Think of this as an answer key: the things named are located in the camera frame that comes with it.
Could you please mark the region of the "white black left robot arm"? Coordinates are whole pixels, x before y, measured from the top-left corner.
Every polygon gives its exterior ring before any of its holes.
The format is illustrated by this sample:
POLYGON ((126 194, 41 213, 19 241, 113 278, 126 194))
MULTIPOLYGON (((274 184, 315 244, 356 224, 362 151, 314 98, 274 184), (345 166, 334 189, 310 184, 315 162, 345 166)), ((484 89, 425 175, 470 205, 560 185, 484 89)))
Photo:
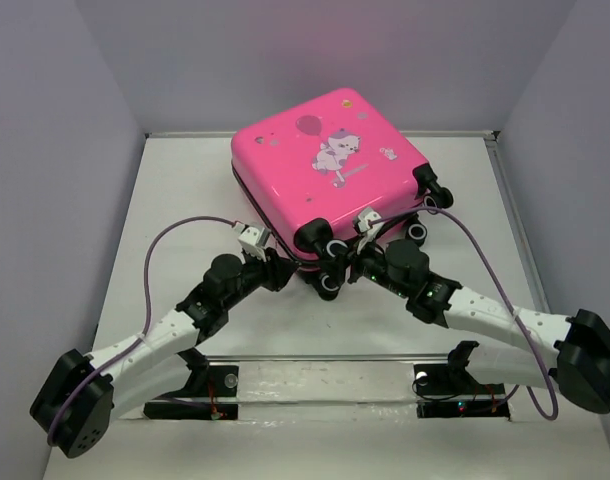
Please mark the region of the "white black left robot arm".
POLYGON ((72 349, 55 362, 30 407, 47 443, 73 459, 93 448, 117 414, 136 378, 178 357, 171 381, 194 395, 206 383, 206 370, 194 361, 196 346, 216 335, 229 312, 259 288, 282 290, 297 270, 294 261, 267 248, 264 258, 221 254, 202 281, 162 319, 110 347, 82 354, 72 349))

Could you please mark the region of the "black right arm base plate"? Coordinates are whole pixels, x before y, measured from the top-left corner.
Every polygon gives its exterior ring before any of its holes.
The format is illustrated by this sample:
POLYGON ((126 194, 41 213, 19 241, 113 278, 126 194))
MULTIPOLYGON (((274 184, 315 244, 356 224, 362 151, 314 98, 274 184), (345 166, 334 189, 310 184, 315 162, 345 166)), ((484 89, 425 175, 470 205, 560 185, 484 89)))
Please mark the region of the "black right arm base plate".
POLYGON ((411 389, 419 419, 511 418, 502 384, 481 384, 446 364, 414 366, 411 389))

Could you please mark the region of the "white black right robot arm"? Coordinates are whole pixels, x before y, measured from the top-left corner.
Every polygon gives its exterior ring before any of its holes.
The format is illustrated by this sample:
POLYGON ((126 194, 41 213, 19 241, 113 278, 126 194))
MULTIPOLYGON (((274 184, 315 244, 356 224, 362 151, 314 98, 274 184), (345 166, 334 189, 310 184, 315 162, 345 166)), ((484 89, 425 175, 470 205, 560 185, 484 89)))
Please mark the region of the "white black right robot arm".
POLYGON ((504 305, 442 277, 411 240, 365 246, 350 256, 350 279, 365 277, 405 299, 417 320, 503 343, 486 350, 462 342, 449 354, 447 384, 467 392, 478 383, 553 389, 577 407, 610 412, 610 329, 596 313, 546 314, 504 305))

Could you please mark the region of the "pink hard-shell suitcase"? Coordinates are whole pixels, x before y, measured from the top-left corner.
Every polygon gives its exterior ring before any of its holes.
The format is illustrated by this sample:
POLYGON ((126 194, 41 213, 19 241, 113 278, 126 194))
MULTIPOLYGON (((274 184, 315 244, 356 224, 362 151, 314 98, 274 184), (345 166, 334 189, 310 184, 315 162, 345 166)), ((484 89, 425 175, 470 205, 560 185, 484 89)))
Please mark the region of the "pink hard-shell suitcase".
POLYGON ((423 245, 427 229, 417 206, 449 208, 451 191, 426 157, 352 88, 339 88, 242 128, 231 140, 234 177, 299 276, 324 300, 340 290, 321 260, 324 244, 307 245, 304 225, 328 223, 324 242, 352 244, 365 209, 423 245))

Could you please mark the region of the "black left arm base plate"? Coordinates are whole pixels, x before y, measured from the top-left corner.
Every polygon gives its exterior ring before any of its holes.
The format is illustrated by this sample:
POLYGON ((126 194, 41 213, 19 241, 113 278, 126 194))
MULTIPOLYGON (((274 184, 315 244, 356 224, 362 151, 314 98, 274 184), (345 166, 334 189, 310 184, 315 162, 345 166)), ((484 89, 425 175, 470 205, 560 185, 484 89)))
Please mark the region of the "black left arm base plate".
POLYGON ((147 402, 143 415, 150 420, 234 421, 239 367, 214 365, 192 373, 186 385, 147 402))

